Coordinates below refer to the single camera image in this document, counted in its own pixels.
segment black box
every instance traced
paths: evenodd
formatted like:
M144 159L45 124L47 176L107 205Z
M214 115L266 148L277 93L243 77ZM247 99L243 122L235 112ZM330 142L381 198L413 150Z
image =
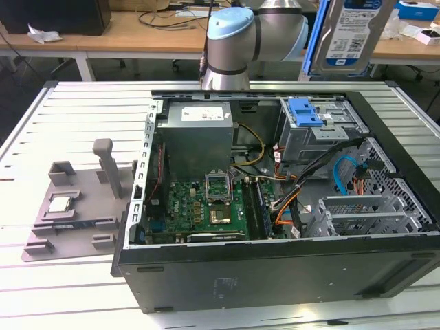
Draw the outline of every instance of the black box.
M110 23L109 0L0 0L0 21L10 34L38 30L100 36Z

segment metal workbench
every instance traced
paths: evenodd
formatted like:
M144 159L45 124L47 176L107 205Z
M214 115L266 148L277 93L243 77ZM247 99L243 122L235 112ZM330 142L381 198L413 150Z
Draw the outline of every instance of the metal workbench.
M440 130L399 88L382 82L254 82L254 89L360 91L440 190ZM440 269L390 299L145 315L112 255L24 263L23 245L53 161L99 168L96 138L113 140L119 166L137 157L152 89L195 82L60 82L44 88L0 149L0 329L440 328Z

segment barcode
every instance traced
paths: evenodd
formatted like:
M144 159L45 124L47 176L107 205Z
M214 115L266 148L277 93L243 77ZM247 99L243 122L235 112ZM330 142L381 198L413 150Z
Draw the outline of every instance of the barcode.
M364 44L365 38L355 38L351 40L351 44L349 46L348 52L357 53L362 49L362 45Z

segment open computer tower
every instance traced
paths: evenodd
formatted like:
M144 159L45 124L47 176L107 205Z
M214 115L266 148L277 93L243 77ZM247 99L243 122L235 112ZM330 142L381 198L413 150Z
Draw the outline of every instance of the open computer tower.
M145 313L391 297L439 220L360 93L155 92L119 266Z

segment yellow cable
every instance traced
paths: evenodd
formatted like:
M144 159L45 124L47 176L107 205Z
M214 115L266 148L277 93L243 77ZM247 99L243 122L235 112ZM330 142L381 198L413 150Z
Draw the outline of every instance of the yellow cable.
M258 155L258 157L254 160L250 160L250 161L244 162L244 163L232 163L231 165L232 166L243 166L243 165L255 164L255 163L259 162L261 160L261 158L263 158L263 156L264 156L264 143L263 143L262 139L258 136L258 134L255 133L248 125L244 125L244 124L239 123L239 127L240 126L246 128L254 137L257 138L257 140L260 142L260 145L261 145L261 152L260 152L260 155Z

